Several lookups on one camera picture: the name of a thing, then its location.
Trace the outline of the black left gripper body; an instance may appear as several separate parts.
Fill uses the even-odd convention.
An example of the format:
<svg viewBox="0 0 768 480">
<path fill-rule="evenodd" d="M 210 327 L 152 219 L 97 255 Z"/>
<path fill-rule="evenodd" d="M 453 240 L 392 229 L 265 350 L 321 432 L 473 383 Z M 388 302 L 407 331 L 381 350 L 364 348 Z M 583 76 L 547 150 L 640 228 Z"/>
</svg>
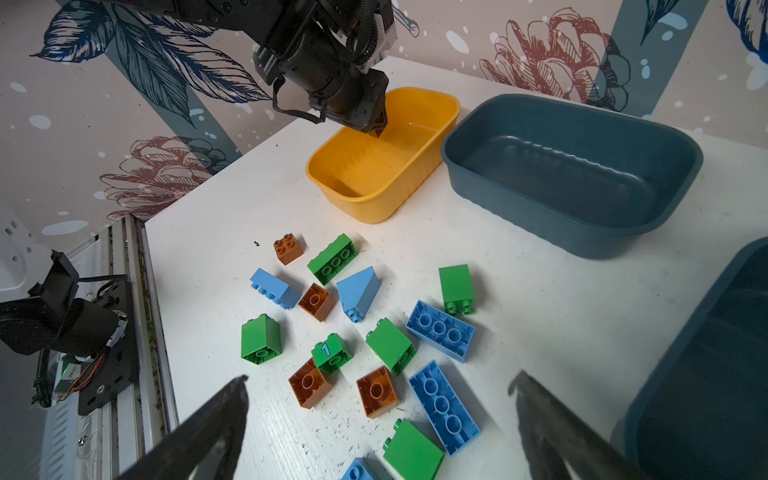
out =
<svg viewBox="0 0 768 480">
<path fill-rule="evenodd" d="M 259 1 L 251 32 L 256 72 L 273 89 L 275 111 L 365 134 L 386 113 L 389 79 L 373 66 L 396 39 L 390 1 Z M 307 93 L 315 115 L 278 105 L 288 81 Z"/>
</svg>

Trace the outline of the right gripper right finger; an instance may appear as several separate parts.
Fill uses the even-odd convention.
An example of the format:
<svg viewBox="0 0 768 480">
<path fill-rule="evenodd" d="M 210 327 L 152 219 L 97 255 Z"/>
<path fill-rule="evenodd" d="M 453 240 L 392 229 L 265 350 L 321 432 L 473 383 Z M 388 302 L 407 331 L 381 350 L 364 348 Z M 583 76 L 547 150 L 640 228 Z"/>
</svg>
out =
<svg viewBox="0 0 768 480">
<path fill-rule="evenodd" d="M 533 479 L 647 479 L 525 371 L 508 388 L 516 397 L 518 430 Z"/>
</svg>

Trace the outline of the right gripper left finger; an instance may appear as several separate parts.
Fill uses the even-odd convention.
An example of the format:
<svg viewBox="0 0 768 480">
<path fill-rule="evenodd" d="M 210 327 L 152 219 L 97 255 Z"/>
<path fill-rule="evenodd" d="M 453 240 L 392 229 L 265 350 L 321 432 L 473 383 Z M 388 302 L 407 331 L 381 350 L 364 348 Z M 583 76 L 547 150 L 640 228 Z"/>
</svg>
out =
<svg viewBox="0 0 768 480">
<path fill-rule="evenodd" d="M 245 436 L 248 377 L 234 378 L 122 479 L 232 479 Z"/>
</svg>

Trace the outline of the long green lego brick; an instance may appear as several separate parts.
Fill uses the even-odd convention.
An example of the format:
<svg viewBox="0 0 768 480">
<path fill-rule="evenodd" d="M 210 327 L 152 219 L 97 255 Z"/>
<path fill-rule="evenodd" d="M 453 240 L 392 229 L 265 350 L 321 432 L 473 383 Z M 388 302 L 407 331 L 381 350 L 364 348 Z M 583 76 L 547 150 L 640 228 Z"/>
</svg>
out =
<svg viewBox="0 0 768 480">
<path fill-rule="evenodd" d="M 339 274 L 359 254 L 353 241 L 346 234 L 340 234 L 307 267 L 317 282 L 324 286 Z"/>
</svg>

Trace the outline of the light blue sloped lego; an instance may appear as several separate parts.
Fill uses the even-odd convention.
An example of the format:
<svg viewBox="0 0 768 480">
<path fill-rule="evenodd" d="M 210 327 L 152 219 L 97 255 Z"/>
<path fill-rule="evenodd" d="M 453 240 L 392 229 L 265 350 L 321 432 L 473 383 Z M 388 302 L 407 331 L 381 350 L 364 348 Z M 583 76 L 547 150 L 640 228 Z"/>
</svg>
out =
<svg viewBox="0 0 768 480">
<path fill-rule="evenodd" d="M 364 319 L 380 286 L 381 281 L 373 267 L 351 275 L 337 284 L 344 314 L 353 323 L 359 323 Z"/>
</svg>

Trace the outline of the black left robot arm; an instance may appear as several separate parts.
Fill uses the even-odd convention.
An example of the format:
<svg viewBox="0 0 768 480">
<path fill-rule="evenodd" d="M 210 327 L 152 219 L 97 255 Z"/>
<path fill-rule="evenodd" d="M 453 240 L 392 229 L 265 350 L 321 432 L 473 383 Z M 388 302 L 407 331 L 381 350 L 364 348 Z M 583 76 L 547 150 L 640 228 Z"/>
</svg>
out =
<svg viewBox="0 0 768 480">
<path fill-rule="evenodd" d="M 195 90 L 231 103 L 264 91 L 237 62 L 207 47 L 215 30 L 245 33 L 256 44 L 256 74 L 271 87 L 274 111 L 286 83 L 302 89 L 308 111 L 287 115 L 327 120 L 370 135 L 386 128 L 389 79 L 375 69 L 395 32 L 388 1 L 122 1 L 148 21 L 149 42 Z"/>
</svg>

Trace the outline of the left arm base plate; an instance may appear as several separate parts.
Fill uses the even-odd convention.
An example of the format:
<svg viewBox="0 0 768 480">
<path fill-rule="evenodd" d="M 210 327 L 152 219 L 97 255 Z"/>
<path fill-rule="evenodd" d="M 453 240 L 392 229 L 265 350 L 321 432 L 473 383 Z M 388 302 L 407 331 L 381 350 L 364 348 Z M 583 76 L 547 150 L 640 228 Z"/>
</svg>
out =
<svg viewBox="0 0 768 480">
<path fill-rule="evenodd" d="M 108 282 L 97 292 L 95 304 L 115 313 L 125 328 L 118 340 L 108 344 L 105 358 L 90 382 L 78 391 L 81 417 L 109 404 L 139 376 L 131 282 L 126 277 Z"/>
</svg>

